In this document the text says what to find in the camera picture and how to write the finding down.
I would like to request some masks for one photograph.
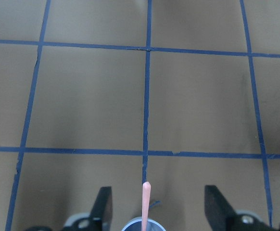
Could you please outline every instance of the grid line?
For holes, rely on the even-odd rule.
[[[149,50],[145,52],[142,183],[146,182],[148,161],[149,161],[148,160],[149,159],[148,125],[149,125],[149,98],[150,98],[151,29],[152,29],[152,0],[148,0],[146,47]]]
[[[39,36],[37,61],[34,66],[34,71],[33,71],[33,76],[32,76],[29,100],[28,100],[27,110],[26,110],[26,114],[25,114],[24,128],[23,128],[23,133],[22,133],[22,137],[21,137],[21,141],[20,141],[21,149],[18,154],[18,163],[16,166],[17,173],[14,176],[14,182],[13,182],[13,186],[12,186],[10,205],[9,205],[9,210],[8,210],[8,214],[7,214],[7,219],[6,219],[5,231],[10,231],[12,229],[12,222],[13,222],[15,203],[16,203],[16,198],[17,198],[17,191],[18,191],[18,186],[19,186],[19,179],[20,179],[21,168],[22,168],[23,159],[24,159],[24,149],[23,148],[25,148],[26,139],[28,136],[28,130],[29,130],[29,125],[30,125],[35,89],[36,89],[36,84],[37,84],[37,80],[38,80],[38,70],[39,70],[39,64],[40,64],[40,59],[41,59],[41,55],[42,55],[43,41],[44,41],[45,32],[46,32],[50,3],[51,3],[51,0],[47,0],[46,6],[45,6],[45,11],[44,11],[44,16],[43,16],[41,32],[40,32],[40,36]]]
[[[253,52],[237,52],[237,51],[212,51],[212,50],[196,50],[196,49],[181,49],[181,48],[119,46],[119,45],[104,45],[104,44],[68,43],[68,42],[38,42],[38,41],[0,39],[0,44],[16,44],[16,45],[42,44],[42,46],[51,46],[51,47],[100,48],[100,49],[126,50],[126,51],[159,51],[159,52],[191,53],[191,54],[280,58],[280,54],[258,53],[258,52],[253,53]]]
[[[241,5],[241,10],[242,10],[242,19],[243,19],[243,24],[244,24],[245,36],[246,36],[247,52],[251,54],[252,47],[251,47],[251,41],[250,41],[250,35],[249,35],[249,29],[248,29],[247,14],[246,14],[245,5],[244,5],[243,0],[240,0],[240,5]],[[268,171],[264,136],[263,136],[263,131],[262,131],[262,123],[261,123],[260,108],[259,108],[259,102],[258,102],[258,96],[257,96],[256,82],[255,82],[255,69],[254,69],[253,57],[248,56],[248,61],[249,61],[249,69],[250,69],[250,77],[251,77],[252,94],[253,94],[254,107],[255,107],[256,126],[257,126],[259,144],[260,144],[261,155],[262,155],[264,187],[265,187],[265,193],[266,193],[268,220],[269,220],[269,225],[272,227],[273,207],[272,207],[272,201],[271,201],[269,171]]]
[[[139,150],[117,150],[117,149],[71,149],[71,148],[38,148],[38,147],[3,147],[0,152],[24,152],[24,153],[49,153],[49,154],[109,154],[109,155],[143,155]],[[154,156],[185,156],[185,157],[211,157],[211,158],[238,158],[238,159],[260,159],[260,153],[204,153],[204,152],[179,152],[148,150],[148,155]],[[280,154],[266,154],[267,159],[280,159]]]

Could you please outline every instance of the cylindrical cup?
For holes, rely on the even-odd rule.
[[[141,231],[141,221],[142,217],[133,218],[126,224],[122,231]],[[157,221],[148,219],[146,231],[165,231],[165,229]]]

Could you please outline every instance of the metal screw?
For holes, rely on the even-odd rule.
[[[81,222],[79,222],[78,228],[84,229],[84,228],[88,227],[89,224],[90,224],[89,220],[82,220]]]
[[[242,216],[242,222],[244,224],[253,224],[254,218],[251,216],[248,216],[248,215],[244,215],[244,216]]]

